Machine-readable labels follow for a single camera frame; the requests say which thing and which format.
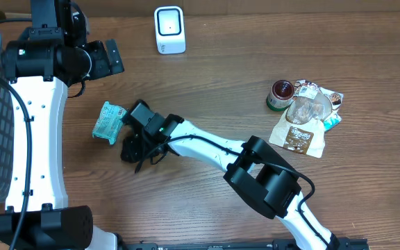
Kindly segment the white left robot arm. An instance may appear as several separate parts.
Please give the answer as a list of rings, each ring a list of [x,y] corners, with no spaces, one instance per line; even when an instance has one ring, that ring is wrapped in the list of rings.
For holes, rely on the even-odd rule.
[[[9,42],[0,84],[12,96],[13,164],[0,241],[11,249],[123,249],[87,206],[71,207],[63,178],[62,122],[75,83],[124,71],[114,40]]]

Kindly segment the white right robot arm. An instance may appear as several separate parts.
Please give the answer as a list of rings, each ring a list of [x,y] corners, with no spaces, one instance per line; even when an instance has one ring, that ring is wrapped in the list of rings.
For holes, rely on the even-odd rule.
[[[340,242],[306,205],[298,180],[312,181],[295,170],[266,141],[251,136],[229,140],[197,128],[174,114],[151,111],[139,99],[122,117],[132,135],[123,141],[121,159],[140,171],[145,161],[158,164],[168,153],[195,158],[223,171],[224,180],[249,207],[268,219],[279,219],[300,249],[337,249]]]

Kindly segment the beige paper pouch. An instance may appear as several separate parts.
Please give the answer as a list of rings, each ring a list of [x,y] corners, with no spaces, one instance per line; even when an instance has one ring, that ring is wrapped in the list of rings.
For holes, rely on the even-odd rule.
[[[306,79],[293,84],[295,93],[290,106],[272,129],[269,142],[296,153],[321,158],[325,147],[323,121],[338,114],[344,95]]]

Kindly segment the green wet wipes pack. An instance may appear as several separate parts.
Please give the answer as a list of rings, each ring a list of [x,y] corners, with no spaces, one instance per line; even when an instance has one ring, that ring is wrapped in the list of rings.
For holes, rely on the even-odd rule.
[[[127,109],[105,101],[92,130],[92,137],[105,139],[114,145],[124,124],[122,118],[127,112]]]

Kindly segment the teal tissue pack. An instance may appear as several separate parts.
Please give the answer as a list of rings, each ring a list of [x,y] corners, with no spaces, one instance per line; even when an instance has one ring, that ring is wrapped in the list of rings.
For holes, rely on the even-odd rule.
[[[325,131],[329,131],[335,126],[337,126],[342,121],[341,116],[339,116],[336,112],[332,112],[324,121],[324,129]]]

